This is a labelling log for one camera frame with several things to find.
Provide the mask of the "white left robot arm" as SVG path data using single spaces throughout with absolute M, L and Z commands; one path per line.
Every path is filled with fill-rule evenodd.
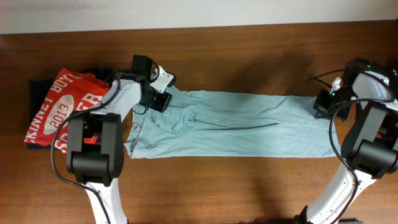
M 122 121 L 141 105 L 165 111 L 175 76 L 122 74 L 93 107 L 68 120 L 67 171 L 75 186 L 86 191 L 96 223 L 128 223 L 121 205 L 119 176 L 124 165 Z

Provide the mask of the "light blue t-shirt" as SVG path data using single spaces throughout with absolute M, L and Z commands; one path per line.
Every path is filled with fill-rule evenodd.
M 336 130 L 311 96 L 183 91 L 164 112 L 134 108 L 124 144 L 133 159 L 184 156 L 332 157 Z

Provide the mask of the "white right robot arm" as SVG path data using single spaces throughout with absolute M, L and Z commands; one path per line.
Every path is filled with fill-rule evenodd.
M 331 85 L 329 140 L 340 166 L 324 192 L 294 217 L 294 223 L 338 223 L 360 193 L 397 171 L 397 70 L 371 65 L 346 68 Z M 340 147 L 332 136 L 341 110 L 360 110 Z

